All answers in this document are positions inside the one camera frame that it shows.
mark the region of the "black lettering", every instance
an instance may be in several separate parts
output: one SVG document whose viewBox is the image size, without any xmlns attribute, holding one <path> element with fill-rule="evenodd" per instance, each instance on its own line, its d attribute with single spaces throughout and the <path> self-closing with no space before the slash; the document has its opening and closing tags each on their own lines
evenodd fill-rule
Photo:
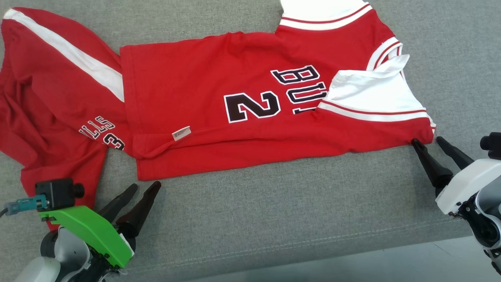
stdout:
<svg viewBox="0 0 501 282">
<path fill-rule="evenodd" d="M 115 145 L 115 149 L 123 150 L 125 147 L 125 144 L 123 143 L 122 140 L 120 140 L 118 137 L 116 137 L 113 133 L 108 133 L 106 136 L 103 138 L 103 142 L 106 144 L 113 144 Z"/>
<path fill-rule="evenodd" d="M 279 99 L 273 92 L 261 93 L 261 100 L 266 102 L 266 107 L 261 106 L 245 93 L 224 96 L 228 122 L 247 120 L 247 111 L 257 118 L 274 116 L 280 112 Z"/>
<path fill-rule="evenodd" d="M 91 120 L 88 121 L 88 123 L 90 125 L 92 125 L 93 127 L 95 127 L 100 133 L 103 133 L 105 131 L 107 131 L 108 129 L 105 127 L 105 126 L 99 126 L 99 125 L 96 125 L 95 123 L 93 123 Z"/>
<path fill-rule="evenodd" d="M 87 135 L 88 137 L 90 137 L 92 139 L 97 139 L 97 137 L 99 137 L 99 135 L 101 134 L 97 130 L 90 131 L 85 125 L 83 125 L 82 128 L 78 132 L 83 133 L 83 134 Z"/>
<path fill-rule="evenodd" d="M 294 114 L 298 114 L 298 113 L 302 113 L 302 112 L 305 112 L 305 111 L 314 111 L 316 108 L 304 108 L 304 109 L 301 109 L 301 108 L 297 108 L 297 109 L 293 109 L 292 112 Z"/>
<path fill-rule="evenodd" d="M 105 120 L 102 116 L 98 116 L 96 118 L 96 121 L 102 124 L 106 129 L 112 129 L 115 128 L 115 125 L 112 124 L 111 122 Z"/>
<path fill-rule="evenodd" d="M 271 71 L 271 73 L 281 84 L 291 84 L 291 83 L 315 80 L 320 77 L 320 74 L 312 65 L 305 66 L 300 69 L 292 69 L 285 71 L 273 70 Z"/>
<path fill-rule="evenodd" d="M 313 86 L 289 89 L 287 90 L 287 96 L 289 97 L 289 100 L 292 104 L 305 103 L 313 100 L 320 100 L 327 96 L 327 91 L 323 90 L 327 90 L 325 88 L 325 84 L 323 82 L 319 82 Z M 313 91 L 315 91 L 316 93 L 306 96 L 300 95 Z"/>
</svg>

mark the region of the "white sleeve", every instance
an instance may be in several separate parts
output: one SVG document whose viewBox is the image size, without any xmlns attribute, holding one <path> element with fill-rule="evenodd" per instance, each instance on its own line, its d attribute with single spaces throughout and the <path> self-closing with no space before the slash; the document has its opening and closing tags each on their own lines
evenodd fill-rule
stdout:
<svg viewBox="0 0 501 282">
<path fill-rule="evenodd" d="M 281 0 L 280 25 L 302 30 L 333 30 L 346 26 L 370 10 L 362 0 Z"/>
<path fill-rule="evenodd" d="M 402 43 L 395 37 L 389 38 L 372 53 L 372 56 L 367 64 L 367 71 L 374 71 L 386 59 L 402 55 Z"/>
<path fill-rule="evenodd" d="M 402 48 L 403 46 L 400 44 L 397 48 L 391 50 L 391 52 L 388 54 L 388 60 L 393 57 L 402 55 Z M 405 75 L 403 70 L 400 71 L 400 75 L 402 75 L 402 78 L 405 80 Z"/>
<path fill-rule="evenodd" d="M 341 70 L 333 78 L 329 93 L 319 104 L 344 116 L 369 121 L 402 121 L 427 117 L 400 72 L 409 55 L 395 56 L 374 71 Z"/>
</svg>

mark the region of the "gray couch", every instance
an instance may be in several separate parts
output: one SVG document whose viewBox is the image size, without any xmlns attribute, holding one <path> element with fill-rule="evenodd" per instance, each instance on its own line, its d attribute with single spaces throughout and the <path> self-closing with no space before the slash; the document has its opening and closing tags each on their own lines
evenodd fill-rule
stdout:
<svg viewBox="0 0 501 282">
<path fill-rule="evenodd" d="M 437 133 L 473 158 L 485 157 L 480 138 L 501 131 L 499 1 L 371 4 L 411 54 L 407 80 L 438 124 Z M 14 6 L 74 19 L 115 51 L 226 32 L 273 32 L 282 13 L 279 1 L 269 0 L 3 0 L 0 13 Z M 457 171 L 436 144 L 428 147 Z M 25 196 L 20 169 L 0 155 L 2 202 Z M 133 182 L 134 160 L 109 150 L 96 207 Z M 140 189 L 149 184 L 139 183 Z M 411 146 L 162 184 L 129 275 L 119 281 L 180 281 L 470 234 L 465 222 L 439 211 Z M 48 230 L 35 213 L 4 217 L 0 230 L 0 281 L 10 281 L 39 254 Z"/>
</svg>

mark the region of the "red stripe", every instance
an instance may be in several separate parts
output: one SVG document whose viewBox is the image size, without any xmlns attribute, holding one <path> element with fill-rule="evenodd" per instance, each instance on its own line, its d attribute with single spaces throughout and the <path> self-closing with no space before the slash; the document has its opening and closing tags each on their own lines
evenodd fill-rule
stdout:
<svg viewBox="0 0 501 282">
<path fill-rule="evenodd" d="M 353 109 L 348 109 L 348 108 L 345 108 L 345 107 L 342 107 L 340 105 L 336 105 L 332 102 L 329 102 L 329 101 L 326 101 L 326 100 L 323 100 L 322 101 L 323 103 L 326 103 L 326 104 L 329 104 L 329 105 L 332 105 L 332 106 L 335 106 L 337 108 L 340 108 L 340 109 L 343 109 L 343 110 L 346 110 L 346 111 L 350 111 L 350 112 L 356 112 L 356 113 L 364 113 L 364 114 L 381 114 L 381 115 L 395 115 L 395 114 L 406 114 L 406 113 L 416 113 L 416 112 L 426 112 L 426 110 L 414 110 L 414 111 L 401 111 L 401 112 L 369 112 L 369 111 L 358 111 L 358 110 L 353 110 Z"/>
<path fill-rule="evenodd" d="M 331 21 L 323 21 L 323 22 L 311 22 L 311 21 L 303 21 L 303 20 L 296 20 L 296 19 L 292 19 L 292 18 L 286 18 L 286 17 L 282 17 L 282 20 L 288 20 L 288 21 L 293 21 L 293 22 L 298 22 L 298 23 L 305 23 L 305 24 L 329 24 L 329 23 L 335 23 L 335 22 L 338 22 L 338 21 L 342 21 L 344 19 L 347 19 L 349 17 L 352 17 L 354 16 L 356 13 L 362 11 L 363 9 L 369 7 L 370 4 L 367 4 L 363 7 L 361 7 L 358 11 L 348 15 L 348 16 L 345 16 L 345 17 L 342 17 L 342 18 L 339 18 L 339 19 L 336 19 L 336 20 L 331 20 Z"/>
<path fill-rule="evenodd" d="M 379 58 L 377 58 L 377 60 L 376 60 L 376 64 L 374 64 L 374 69 L 376 69 L 376 68 L 377 68 L 377 66 L 378 66 L 378 62 L 379 62 L 379 60 L 381 60 L 381 58 L 383 57 L 384 53 L 386 53 L 386 51 L 390 50 L 393 46 L 395 46 L 395 45 L 397 45 L 397 44 L 400 44 L 400 41 L 397 41 L 397 42 L 393 43 L 392 45 L 390 45 L 390 47 L 386 48 L 386 49 L 383 51 L 383 53 L 381 53 L 381 55 L 379 55 Z"/>
</svg>

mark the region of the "white floor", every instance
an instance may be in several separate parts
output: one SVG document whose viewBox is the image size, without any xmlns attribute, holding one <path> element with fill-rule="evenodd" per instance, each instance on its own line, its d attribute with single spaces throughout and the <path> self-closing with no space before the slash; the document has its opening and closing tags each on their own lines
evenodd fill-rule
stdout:
<svg viewBox="0 0 501 282">
<path fill-rule="evenodd" d="M 230 273 L 191 282 L 492 282 L 501 276 L 473 237 Z"/>
</svg>

